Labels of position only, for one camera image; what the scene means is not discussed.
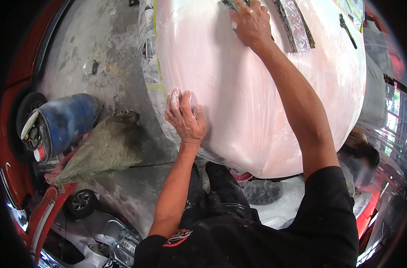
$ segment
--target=red car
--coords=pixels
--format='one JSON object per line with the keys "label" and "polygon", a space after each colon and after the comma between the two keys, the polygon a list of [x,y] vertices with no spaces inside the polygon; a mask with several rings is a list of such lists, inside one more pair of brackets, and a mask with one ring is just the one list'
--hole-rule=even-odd
{"label": "red car", "polygon": [[47,102],[34,85],[50,38],[70,1],[52,0],[35,21],[13,60],[0,105],[0,175],[16,219],[13,224],[36,262],[51,222],[76,184],[65,185],[63,194],[49,187],[38,176],[32,152],[25,149],[19,135],[32,110]]}
{"label": "red car", "polygon": [[32,196],[47,189],[35,178],[32,153],[18,133],[29,113],[47,100],[33,92],[52,33],[70,0],[53,0],[35,21],[14,58],[0,107],[0,173],[8,199],[16,209],[25,209]]}

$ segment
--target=license plate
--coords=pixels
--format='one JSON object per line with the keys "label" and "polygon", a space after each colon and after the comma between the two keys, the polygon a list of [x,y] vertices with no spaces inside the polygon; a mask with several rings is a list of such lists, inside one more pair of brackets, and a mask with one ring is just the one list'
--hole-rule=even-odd
{"label": "license plate", "polygon": [[127,241],[126,239],[123,240],[122,246],[129,250],[130,252],[132,252],[133,254],[135,254],[135,246],[130,243],[129,241]]}

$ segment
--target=black t-shirt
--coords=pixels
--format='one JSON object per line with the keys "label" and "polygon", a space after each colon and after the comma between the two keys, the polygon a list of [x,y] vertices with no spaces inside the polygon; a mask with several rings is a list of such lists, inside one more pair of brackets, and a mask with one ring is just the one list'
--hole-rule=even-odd
{"label": "black t-shirt", "polygon": [[355,267],[358,232],[339,167],[313,173],[293,223],[275,230],[231,215],[200,220],[170,239],[152,235],[134,267]]}

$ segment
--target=silver car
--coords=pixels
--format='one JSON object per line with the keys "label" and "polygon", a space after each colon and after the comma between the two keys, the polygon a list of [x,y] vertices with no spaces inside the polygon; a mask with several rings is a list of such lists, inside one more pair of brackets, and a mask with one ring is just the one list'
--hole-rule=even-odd
{"label": "silver car", "polygon": [[103,208],[93,191],[70,196],[44,241],[39,266],[44,268],[132,267],[142,241],[119,213]]}

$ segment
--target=wrist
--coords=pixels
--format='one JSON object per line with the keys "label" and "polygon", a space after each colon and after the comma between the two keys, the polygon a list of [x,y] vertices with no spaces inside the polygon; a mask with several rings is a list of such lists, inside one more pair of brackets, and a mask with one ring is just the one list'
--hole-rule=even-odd
{"label": "wrist", "polygon": [[179,146],[180,151],[194,152],[195,154],[199,151],[199,148],[200,143],[194,142],[181,142],[181,145]]}
{"label": "wrist", "polygon": [[254,53],[260,58],[266,55],[269,51],[273,50],[274,48],[278,48],[278,46],[276,46],[275,44],[275,41],[273,41],[272,39],[256,40],[250,47],[254,51]]}

